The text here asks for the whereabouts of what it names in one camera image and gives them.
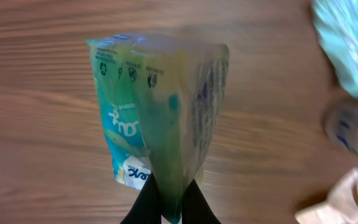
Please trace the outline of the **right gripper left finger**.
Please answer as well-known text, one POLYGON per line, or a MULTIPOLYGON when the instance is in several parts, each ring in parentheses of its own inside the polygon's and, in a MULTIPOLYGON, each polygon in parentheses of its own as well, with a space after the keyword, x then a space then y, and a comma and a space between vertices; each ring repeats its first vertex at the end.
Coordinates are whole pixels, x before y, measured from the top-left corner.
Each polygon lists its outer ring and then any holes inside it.
POLYGON ((161 224, 160 196, 153 174, 146 180, 121 224, 161 224))

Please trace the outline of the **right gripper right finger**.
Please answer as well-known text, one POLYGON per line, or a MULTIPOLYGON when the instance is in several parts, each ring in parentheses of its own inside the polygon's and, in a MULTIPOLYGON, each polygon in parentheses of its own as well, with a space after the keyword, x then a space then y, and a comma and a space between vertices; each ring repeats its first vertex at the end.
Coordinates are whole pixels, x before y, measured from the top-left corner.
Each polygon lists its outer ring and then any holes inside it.
POLYGON ((183 195, 182 224, 221 224, 195 180, 192 180, 183 195))

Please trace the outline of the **teal Kleenex tissue pack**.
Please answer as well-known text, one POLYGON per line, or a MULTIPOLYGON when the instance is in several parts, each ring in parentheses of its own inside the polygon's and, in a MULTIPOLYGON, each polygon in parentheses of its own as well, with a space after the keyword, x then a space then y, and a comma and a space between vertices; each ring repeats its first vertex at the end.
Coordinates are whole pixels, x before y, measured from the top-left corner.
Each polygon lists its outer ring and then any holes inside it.
POLYGON ((158 34, 87 45, 115 180, 140 190, 154 177, 163 216, 178 223, 185 189, 203 175, 224 98, 228 46, 158 34))

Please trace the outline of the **beige plastic pouch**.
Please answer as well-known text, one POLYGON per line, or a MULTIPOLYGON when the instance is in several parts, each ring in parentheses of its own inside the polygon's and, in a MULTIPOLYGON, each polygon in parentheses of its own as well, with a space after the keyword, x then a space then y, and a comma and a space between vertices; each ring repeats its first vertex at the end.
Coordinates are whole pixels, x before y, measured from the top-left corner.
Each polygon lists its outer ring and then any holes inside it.
POLYGON ((358 224, 358 167, 346 173, 327 199, 295 214, 299 224, 358 224))

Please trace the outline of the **green lid jar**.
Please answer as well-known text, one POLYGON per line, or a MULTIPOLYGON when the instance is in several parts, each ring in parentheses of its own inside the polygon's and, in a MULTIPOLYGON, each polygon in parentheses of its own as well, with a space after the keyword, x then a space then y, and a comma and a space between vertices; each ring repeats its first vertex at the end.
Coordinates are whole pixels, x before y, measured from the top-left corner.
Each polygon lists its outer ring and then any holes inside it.
POLYGON ((358 100, 334 104, 324 119, 324 130, 332 142, 358 157, 358 100))

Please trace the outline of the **teal wet wipes pack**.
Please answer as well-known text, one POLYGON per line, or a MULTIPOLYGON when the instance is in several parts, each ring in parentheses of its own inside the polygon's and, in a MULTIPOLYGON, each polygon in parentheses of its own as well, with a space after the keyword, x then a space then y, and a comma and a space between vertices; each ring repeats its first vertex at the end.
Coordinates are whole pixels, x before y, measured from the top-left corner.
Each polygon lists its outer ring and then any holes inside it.
POLYGON ((314 0, 313 24, 339 84, 358 98, 358 0, 314 0))

